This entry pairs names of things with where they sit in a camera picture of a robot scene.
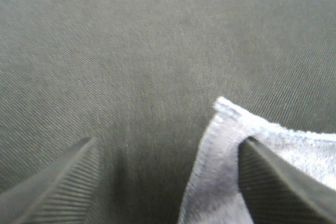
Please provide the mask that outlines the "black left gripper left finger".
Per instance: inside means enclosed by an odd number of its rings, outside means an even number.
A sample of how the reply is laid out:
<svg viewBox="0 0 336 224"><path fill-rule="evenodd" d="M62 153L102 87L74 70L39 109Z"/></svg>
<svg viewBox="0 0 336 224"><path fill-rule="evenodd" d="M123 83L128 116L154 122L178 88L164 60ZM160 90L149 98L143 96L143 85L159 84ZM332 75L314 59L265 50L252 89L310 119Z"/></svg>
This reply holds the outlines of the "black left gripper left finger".
<svg viewBox="0 0 336 224"><path fill-rule="evenodd" d="M1 193L1 223L84 223L100 180L100 152L86 137Z"/></svg>

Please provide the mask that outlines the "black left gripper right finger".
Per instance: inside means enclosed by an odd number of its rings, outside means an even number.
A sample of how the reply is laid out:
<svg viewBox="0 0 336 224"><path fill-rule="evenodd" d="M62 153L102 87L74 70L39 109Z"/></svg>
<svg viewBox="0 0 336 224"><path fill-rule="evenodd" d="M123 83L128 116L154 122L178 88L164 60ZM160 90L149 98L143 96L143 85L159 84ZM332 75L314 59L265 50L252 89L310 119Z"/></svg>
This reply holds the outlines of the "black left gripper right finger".
<svg viewBox="0 0 336 224"><path fill-rule="evenodd" d="M238 146L238 186L254 223L335 223L335 190L253 137Z"/></svg>

